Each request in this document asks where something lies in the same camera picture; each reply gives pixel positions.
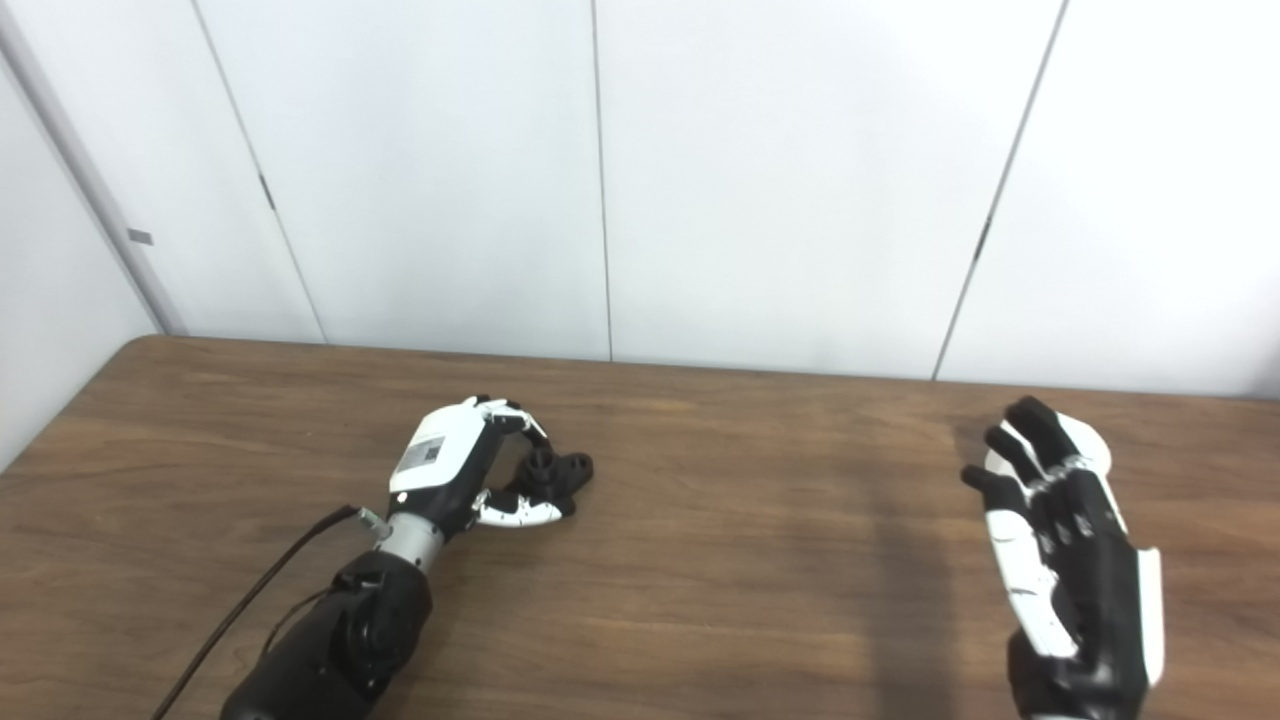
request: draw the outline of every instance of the black object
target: black object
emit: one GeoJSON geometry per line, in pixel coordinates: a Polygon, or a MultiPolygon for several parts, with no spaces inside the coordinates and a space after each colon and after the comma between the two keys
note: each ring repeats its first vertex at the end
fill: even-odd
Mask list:
{"type": "Polygon", "coordinates": [[[1138,555],[1126,542],[1098,543],[1073,542],[1059,553],[1075,557],[1055,564],[1064,574],[1059,587],[1066,588],[1075,610],[1073,634],[1080,652],[1070,659],[1041,657],[1023,630],[1009,639],[1009,683],[1023,717],[1137,720],[1142,710],[1149,682],[1142,655],[1138,555]]]}
{"type": "Polygon", "coordinates": [[[585,452],[557,455],[550,446],[535,447],[525,456],[506,491],[526,495],[535,505],[539,501],[550,502],[568,518],[577,511],[573,493],[582,489],[594,474],[595,465],[585,452]]]}
{"type": "Polygon", "coordinates": [[[431,614],[421,570],[370,551],[227,698],[221,720],[358,720],[408,662],[431,614]]]}

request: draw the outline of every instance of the sticker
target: sticker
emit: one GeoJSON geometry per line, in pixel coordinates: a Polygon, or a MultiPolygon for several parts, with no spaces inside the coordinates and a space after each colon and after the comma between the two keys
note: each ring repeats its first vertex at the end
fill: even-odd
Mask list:
{"type": "Polygon", "coordinates": [[[435,459],[440,456],[442,445],[444,445],[444,436],[429,437],[420,443],[408,446],[404,456],[401,457],[401,464],[396,466],[396,471],[402,473],[435,462],[435,459]]]}

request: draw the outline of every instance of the black cable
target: black cable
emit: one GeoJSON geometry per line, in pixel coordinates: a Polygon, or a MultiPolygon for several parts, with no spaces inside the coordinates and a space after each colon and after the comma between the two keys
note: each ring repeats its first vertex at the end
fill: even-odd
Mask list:
{"type": "Polygon", "coordinates": [[[307,603],[315,602],[315,601],[320,600],[321,597],[324,597],[328,593],[329,593],[329,588],[325,588],[323,591],[316,591],[316,592],[308,594],[307,597],[302,598],[301,601],[298,601],[298,603],[294,605],[293,607],[291,607],[284,614],[284,618],[280,618],[280,621],[276,623],[275,626],[271,628],[271,632],[266,635],[266,642],[262,643],[262,652],[257,653],[257,659],[262,660],[264,657],[266,657],[268,651],[271,650],[271,643],[275,641],[275,635],[278,635],[280,633],[280,628],[283,628],[284,624],[289,621],[289,618],[293,618],[294,615],[297,615],[298,610],[302,610],[303,607],[306,607],[307,603]]]}
{"type": "Polygon", "coordinates": [[[220,641],[223,635],[227,634],[227,630],[230,629],[232,623],[234,623],[236,619],[239,618],[242,612],[244,612],[244,609],[248,607],[248,603],[253,602],[253,598],[257,597],[257,593],[262,592],[262,588],[266,587],[266,583],[270,583],[271,578],[274,578],[280,571],[280,569],[284,568],[284,565],[289,560],[292,560],[293,556],[297,555],[300,550],[302,550],[302,546],[311,542],[311,538],[337,525],[338,523],[346,520],[347,518],[351,518],[358,511],[360,511],[358,509],[352,507],[351,505],[344,505],[338,510],[334,510],[333,512],[321,518],[320,521],[312,525],[310,530],[302,533],[302,537],[294,541],[293,544],[289,546],[289,550],[284,551],[284,555],[282,555],[280,559],[275,561],[275,565],[271,565],[266,570],[266,573],[264,573],[262,577],[259,578],[256,583],[253,583],[253,587],[251,587],[248,592],[244,593],[244,597],[242,597],[241,601],[236,603],[236,607],[232,607],[232,611],[227,614],[227,618],[224,618],[223,621],[219,623],[216,628],[214,628],[214,633],[209,635],[209,639],[205,641],[205,644],[201,646],[200,651],[196,652],[196,656],[191,659],[191,664],[187,665],[187,669],[182,671],[182,676],[178,678],[177,683],[174,683],[173,689],[170,689],[169,694],[166,694],[165,698],[160,702],[160,707],[156,707],[156,711],[151,714],[151,720],[160,720],[161,717],[165,716],[165,712],[169,712],[169,707],[172,707],[174,701],[178,700],[178,696],[182,693],[183,688],[186,688],[187,683],[191,682],[192,675],[195,675],[196,670],[200,669],[200,664],[205,661],[205,657],[207,657],[210,651],[214,650],[214,646],[218,644],[218,641],[220,641]]]}

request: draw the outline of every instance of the wooden table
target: wooden table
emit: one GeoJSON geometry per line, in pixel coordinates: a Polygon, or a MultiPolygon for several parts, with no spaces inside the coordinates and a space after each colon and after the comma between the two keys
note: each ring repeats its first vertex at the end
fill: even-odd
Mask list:
{"type": "MultiPolygon", "coordinates": [[[[0,478],[3,715],[146,717],[280,551],[384,507],[421,415],[477,392],[596,478],[566,523],[451,543],[378,717],[1015,717],[1014,620],[956,475],[1020,389],[160,337],[0,478]]],[[[1111,442],[1134,538],[1165,551],[1144,720],[1275,717],[1280,405],[1039,395],[1111,442]]],[[[352,523],[305,550],[170,716],[216,717],[270,625],[369,544],[352,523]]]]}

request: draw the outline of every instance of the black and white robotic hand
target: black and white robotic hand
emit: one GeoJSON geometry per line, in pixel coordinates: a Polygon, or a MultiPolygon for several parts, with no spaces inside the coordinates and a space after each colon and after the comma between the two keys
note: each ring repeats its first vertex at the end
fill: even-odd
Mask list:
{"type": "Polygon", "coordinates": [[[426,573],[444,544],[475,524],[520,528],[573,514],[594,473],[582,454],[557,455],[515,402],[468,397],[419,424],[390,479],[387,520],[362,510],[374,548],[329,588],[223,706],[223,720],[360,720],[408,662],[431,612],[426,573]],[[486,489],[503,438],[532,443],[516,477],[486,489]]]}
{"type": "Polygon", "coordinates": [[[1000,574],[1021,625],[1009,680],[1029,720],[1134,720],[1165,665],[1160,552],[1134,550],[1091,425],[1034,397],[987,430],[982,492],[1000,574]]]}

